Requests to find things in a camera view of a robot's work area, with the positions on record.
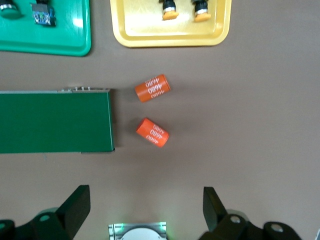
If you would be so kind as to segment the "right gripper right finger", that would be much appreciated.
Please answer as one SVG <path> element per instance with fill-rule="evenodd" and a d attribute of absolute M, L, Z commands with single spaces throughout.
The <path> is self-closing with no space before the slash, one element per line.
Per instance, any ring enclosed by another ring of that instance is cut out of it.
<path fill-rule="evenodd" d="M 289 225 L 268 221 L 259 228 L 237 213 L 228 213 L 213 187 L 203 188 L 202 210 L 208 231 L 201 240 L 300 240 Z"/>

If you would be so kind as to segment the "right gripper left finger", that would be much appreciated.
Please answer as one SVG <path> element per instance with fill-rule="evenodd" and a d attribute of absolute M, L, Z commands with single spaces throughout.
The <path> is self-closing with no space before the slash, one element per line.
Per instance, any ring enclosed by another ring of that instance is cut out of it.
<path fill-rule="evenodd" d="M 16 240 L 72 240 L 91 210 L 90 187 L 80 185 L 58 208 L 43 210 L 15 229 Z"/>

